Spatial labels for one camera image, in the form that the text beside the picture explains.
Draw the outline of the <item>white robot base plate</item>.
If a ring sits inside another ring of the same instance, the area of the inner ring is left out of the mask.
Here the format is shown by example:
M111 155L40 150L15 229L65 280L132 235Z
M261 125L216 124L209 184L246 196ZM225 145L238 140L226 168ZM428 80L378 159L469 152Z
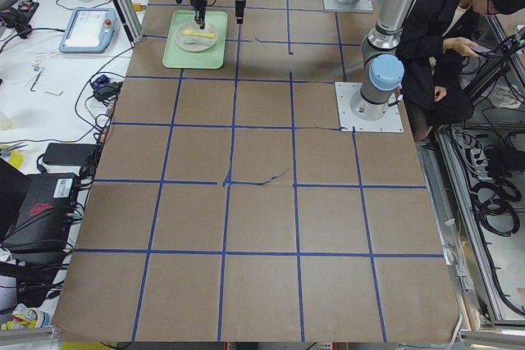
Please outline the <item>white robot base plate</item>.
M399 101L391 91L389 100L372 104L361 94L362 83L335 82L340 130L344 132L403 133Z

